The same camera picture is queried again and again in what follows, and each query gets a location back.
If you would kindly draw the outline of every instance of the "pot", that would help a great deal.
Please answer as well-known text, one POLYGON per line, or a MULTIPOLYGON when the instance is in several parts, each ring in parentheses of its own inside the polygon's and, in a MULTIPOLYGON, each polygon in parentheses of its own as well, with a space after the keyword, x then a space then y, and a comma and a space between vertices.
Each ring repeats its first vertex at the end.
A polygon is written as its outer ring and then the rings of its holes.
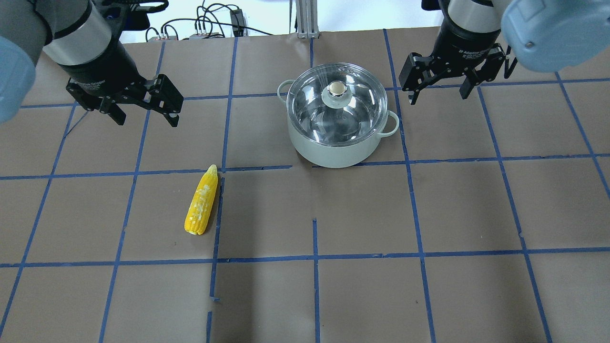
POLYGON ((292 145, 322 167, 344 168, 362 162, 400 125, 396 113, 387 109, 381 82, 350 63, 319 65, 296 80, 286 80, 278 87, 278 98, 286 104, 292 145), (286 85, 290 89, 284 100, 280 92, 286 85), (383 132, 388 116, 395 126, 383 132))

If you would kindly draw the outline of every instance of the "pot lid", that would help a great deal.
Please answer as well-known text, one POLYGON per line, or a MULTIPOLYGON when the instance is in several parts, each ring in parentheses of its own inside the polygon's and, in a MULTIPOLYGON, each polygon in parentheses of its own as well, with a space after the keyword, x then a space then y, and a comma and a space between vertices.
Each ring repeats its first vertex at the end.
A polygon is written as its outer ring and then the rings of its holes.
POLYGON ((287 95, 289 120, 309 140, 348 146, 373 135, 387 118, 387 93, 367 70, 329 63, 305 71, 287 95))

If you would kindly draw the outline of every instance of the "yellow corn cob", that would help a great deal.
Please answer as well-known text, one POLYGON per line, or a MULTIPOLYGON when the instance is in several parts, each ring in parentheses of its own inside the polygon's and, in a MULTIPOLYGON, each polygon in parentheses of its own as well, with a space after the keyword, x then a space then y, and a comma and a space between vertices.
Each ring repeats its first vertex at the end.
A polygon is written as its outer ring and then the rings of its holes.
POLYGON ((188 208, 188 214, 184 220, 184 229, 190 234, 203 234, 206 231, 207 221, 216 197, 218 185, 218 171, 212 164, 201 177, 199 185, 193 195, 193 201, 188 208))

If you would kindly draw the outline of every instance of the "white handle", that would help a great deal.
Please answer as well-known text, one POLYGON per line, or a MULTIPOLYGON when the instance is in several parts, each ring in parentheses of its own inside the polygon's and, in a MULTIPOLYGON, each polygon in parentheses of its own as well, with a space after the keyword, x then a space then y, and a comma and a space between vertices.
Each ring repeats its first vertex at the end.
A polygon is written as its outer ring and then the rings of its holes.
POLYGON ((282 88, 284 88, 286 85, 292 85, 293 83, 295 83, 296 80, 286 80, 282 83, 279 84, 278 87, 278 98, 285 104, 286 100, 282 99, 282 96, 280 95, 280 91, 282 90, 282 88))
POLYGON ((394 121, 396 122, 396 126, 394 126, 394 128, 390 132, 379 132, 377 135, 380 138, 390 137, 391 135, 396 133, 396 131, 398 130, 398 127, 400 126, 400 120, 398 119, 398 115, 396 113, 392 112, 391 110, 388 110, 387 114, 388 114, 388 116, 394 118, 394 121))

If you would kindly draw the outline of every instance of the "white background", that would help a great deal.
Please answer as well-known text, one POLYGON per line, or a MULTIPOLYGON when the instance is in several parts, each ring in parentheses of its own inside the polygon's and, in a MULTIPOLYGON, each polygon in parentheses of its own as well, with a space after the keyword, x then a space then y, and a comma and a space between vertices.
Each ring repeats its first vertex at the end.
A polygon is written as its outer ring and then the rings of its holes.
MULTIPOLYGON (((289 20, 289 0, 206 0, 206 5, 215 2, 235 4, 242 8, 246 23, 271 34, 288 34, 290 27, 294 32, 295 5, 292 20, 289 20)), ((170 0, 170 6, 163 12, 149 15, 151 26, 160 29, 161 25, 175 18, 196 18, 195 9, 201 0, 170 0)), ((231 23, 229 11, 215 12, 221 23, 231 23)), ((320 31, 358 31, 373 29, 394 29, 399 27, 438 26, 442 22, 440 11, 428 12, 421 9, 421 0, 318 0, 318 26, 320 31)), ((192 21, 172 23, 183 39, 195 33, 192 21)), ((228 36, 232 35, 230 26, 224 27, 228 36)), ((145 42, 144 31, 123 32, 121 42, 145 42)))

